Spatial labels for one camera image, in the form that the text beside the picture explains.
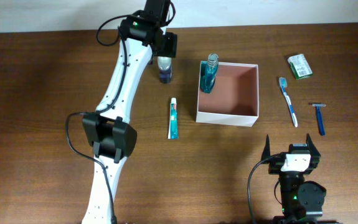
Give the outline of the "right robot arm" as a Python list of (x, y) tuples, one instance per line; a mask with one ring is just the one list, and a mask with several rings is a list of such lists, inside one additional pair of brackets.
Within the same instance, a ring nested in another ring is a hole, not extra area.
[(326, 189), (314, 182), (306, 181), (319, 164), (321, 154), (306, 135), (304, 144), (290, 144), (287, 152), (270, 154), (270, 138), (266, 138), (261, 155), (268, 173), (278, 176), (282, 216), (275, 216), (273, 223), (317, 223), (323, 215)]

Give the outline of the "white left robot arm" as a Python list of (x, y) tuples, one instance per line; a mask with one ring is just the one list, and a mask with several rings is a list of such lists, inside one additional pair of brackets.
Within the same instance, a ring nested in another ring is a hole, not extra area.
[(144, 69), (155, 56), (174, 58), (177, 36), (170, 19), (142, 12), (127, 15), (118, 28), (119, 56), (101, 102), (83, 116), (93, 149), (94, 176), (83, 223), (116, 223), (114, 201), (120, 173), (132, 154), (137, 132), (130, 126), (133, 99)]

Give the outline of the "purple spray bottle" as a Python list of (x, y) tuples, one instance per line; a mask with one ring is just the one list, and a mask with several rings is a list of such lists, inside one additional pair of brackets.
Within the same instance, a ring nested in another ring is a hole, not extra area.
[(158, 57), (158, 68), (161, 83), (170, 83), (172, 79), (172, 58)]

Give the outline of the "pink cardboard box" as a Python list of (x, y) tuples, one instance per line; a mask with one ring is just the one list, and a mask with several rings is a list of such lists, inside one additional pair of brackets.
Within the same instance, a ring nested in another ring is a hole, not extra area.
[(260, 114), (258, 65), (219, 62), (210, 93), (198, 90), (195, 121), (252, 127)]

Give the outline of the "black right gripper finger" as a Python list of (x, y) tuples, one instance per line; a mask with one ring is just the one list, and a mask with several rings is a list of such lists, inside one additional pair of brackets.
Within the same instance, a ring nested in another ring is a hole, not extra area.
[(265, 146), (263, 148), (263, 152), (261, 154), (261, 162), (263, 164), (267, 164), (268, 163), (268, 159), (271, 157), (271, 153), (270, 153), (270, 138), (269, 135), (266, 135), (266, 140), (265, 140)]
[(317, 150), (316, 146), (313, 144), (311, 136), (309, 133), (306, 134), (306, 144), (309, 148), (309, 152), (311, 156), (320, 156), (321, 154)]

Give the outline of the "green white soap box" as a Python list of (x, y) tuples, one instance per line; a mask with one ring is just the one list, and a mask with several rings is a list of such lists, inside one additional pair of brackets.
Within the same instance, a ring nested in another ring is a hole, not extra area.
[(313, 72), (304, 54), (292, 55), (287, 59), (295, 79), (300, 80), (313, 76)]

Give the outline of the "teal mouthwash bottle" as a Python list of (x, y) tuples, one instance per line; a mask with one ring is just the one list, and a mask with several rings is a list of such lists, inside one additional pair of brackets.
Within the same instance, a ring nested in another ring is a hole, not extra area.
[(211, 93), (215, 84), (215, 76), (219, 67), (219, 56), (210, 54), (208, 56), (204, 74), (201, 77), (200, 88), (204, 93)]

